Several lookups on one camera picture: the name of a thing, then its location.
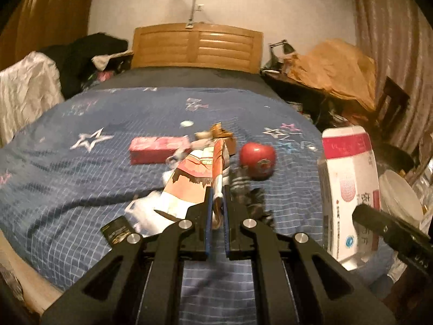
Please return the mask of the black snack packet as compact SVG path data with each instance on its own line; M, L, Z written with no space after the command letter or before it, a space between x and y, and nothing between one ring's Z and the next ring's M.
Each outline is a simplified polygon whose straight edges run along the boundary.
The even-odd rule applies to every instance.
M113 247L131 235L134 229L125 216L119 216L101 227L100 231L110 247Z

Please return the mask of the white plastic bucket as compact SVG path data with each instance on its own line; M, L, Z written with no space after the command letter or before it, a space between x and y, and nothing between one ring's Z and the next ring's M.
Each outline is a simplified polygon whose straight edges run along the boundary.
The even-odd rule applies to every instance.
M382 210L419 228L424 217L421 204L411 186L400 175L386 170L379 177Z

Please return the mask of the white face mask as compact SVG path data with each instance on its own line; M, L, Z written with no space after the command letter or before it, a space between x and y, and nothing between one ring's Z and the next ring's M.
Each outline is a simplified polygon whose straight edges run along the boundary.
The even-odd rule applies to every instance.
M143 237L162 233L172 223L181 220L159 208L160 196L159 191L152 191L146 197L135 197L125 209L126 214L135 218L134 229Z

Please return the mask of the red white paper bag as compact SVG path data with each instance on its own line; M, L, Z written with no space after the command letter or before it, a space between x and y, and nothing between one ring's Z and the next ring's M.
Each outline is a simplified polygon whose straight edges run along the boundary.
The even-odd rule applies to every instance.
M324 248L352 271L378 249L379 236L352 220L359 204L379 210L379 178L368 133L361 126L328 128L318 160Z

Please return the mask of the blue checkered star bedspread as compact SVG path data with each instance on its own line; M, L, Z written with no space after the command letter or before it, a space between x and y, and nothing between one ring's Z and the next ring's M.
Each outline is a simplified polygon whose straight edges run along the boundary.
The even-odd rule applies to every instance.
M162 186L132 165L134 137L193 135L220 122L239 144L277 151L266 205L277 229L322 237L319 131L289 105L246 90L92 90L55 106L1 150L1 230L22 259L67 289L109 250L101 227Z

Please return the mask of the red rectangular box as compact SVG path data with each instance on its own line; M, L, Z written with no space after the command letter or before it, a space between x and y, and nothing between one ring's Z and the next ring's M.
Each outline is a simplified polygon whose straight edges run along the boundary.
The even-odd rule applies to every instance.
M130 162L137 164L163 164L177 150L189 150L187 136L139 136L131 140Z

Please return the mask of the dark wooden chair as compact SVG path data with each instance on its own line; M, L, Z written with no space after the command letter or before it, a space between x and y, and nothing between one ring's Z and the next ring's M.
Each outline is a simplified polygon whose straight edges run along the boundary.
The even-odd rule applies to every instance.
M375 120L383 137L391 135L402 121L409 104L409 95L389 76L376 106Z

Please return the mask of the red round ball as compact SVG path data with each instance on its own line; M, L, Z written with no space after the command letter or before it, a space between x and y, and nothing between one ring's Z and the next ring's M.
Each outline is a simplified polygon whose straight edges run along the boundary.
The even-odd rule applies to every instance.
M265 180L272 176L277 154L271 145L248 142L239 152L239 165L254 180Z

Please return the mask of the brown crumpled wrapper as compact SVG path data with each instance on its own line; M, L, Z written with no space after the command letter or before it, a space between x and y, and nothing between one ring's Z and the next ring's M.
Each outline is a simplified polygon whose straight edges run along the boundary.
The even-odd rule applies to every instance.
M232 132L225 130L220 122L213 124L209 131L196 132L195 139L223 139L228 148L229 155L236 154L236 138Z

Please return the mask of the orange crumpled cloth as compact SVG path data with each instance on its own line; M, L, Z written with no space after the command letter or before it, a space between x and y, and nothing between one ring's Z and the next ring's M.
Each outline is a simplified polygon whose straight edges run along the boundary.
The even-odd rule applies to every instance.
M355 100L367 111L375 110L375 62L341 39L325 40L307 54L289 54L282 74L341 100Z

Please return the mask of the patterned curtain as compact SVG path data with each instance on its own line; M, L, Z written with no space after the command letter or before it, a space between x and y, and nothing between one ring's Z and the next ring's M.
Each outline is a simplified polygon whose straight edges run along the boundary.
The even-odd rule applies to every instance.
M391 78L409 95L391 143L412 153L432 132L432 27L415 0L354 0L357 45L376 64L376 94Z

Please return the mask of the white crumpled sheet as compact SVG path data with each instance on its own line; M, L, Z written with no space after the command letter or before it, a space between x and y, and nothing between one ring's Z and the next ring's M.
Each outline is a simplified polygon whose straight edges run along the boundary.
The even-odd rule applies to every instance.
M4 146L19 130L65 99L56 63L43 53L29 53L2 70L0 77L1 146Z

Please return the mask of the black clothes pile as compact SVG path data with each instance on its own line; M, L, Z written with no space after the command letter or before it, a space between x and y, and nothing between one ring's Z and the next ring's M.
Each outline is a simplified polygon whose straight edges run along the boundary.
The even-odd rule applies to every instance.
M50 45L38 51L55 62L60 73L61 92L69 99L82 91L81 84L96 71L93 57L124 52L128 46L127 40L99 32L67 45Z

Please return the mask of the black desk lamp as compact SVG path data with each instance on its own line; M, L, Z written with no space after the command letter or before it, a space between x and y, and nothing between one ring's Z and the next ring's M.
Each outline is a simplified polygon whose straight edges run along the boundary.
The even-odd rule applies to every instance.
M287 39L282 39L279 42L269 44L269 60L264 65L264 69L281 71L284 64L284 58L294 52L294 47L287 41Z

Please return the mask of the wooden slatted headboard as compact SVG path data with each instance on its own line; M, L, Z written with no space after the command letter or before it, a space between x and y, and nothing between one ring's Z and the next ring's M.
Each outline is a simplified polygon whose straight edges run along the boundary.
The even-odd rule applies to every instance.
M262 32L218 24L138 27L131 67L201 67L257 74L263 39Z

